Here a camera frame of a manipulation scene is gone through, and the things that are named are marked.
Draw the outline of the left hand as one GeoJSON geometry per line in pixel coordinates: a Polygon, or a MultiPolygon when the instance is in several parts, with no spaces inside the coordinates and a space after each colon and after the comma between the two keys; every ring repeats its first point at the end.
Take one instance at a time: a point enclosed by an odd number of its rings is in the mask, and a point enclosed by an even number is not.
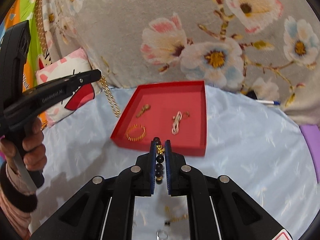
{"type": "MultiPolygon", "coordinates": [[[[28,133],[22,141],[23,149],[26,155],[23,157],[23,162],[29,171],[40,171],[47,163],[46,147],[43,144],[44,135],[41,130],[42,122],[39,118],[35,118],[32,125],[32,132],[28,133]]],[[[1,139],[1,152],[4,153],[7,164],[10,168],[18,174],[18,168],[14,163],[14,156],[16,155],[15,145],[7,141],[5,138],[1,139]]]]}

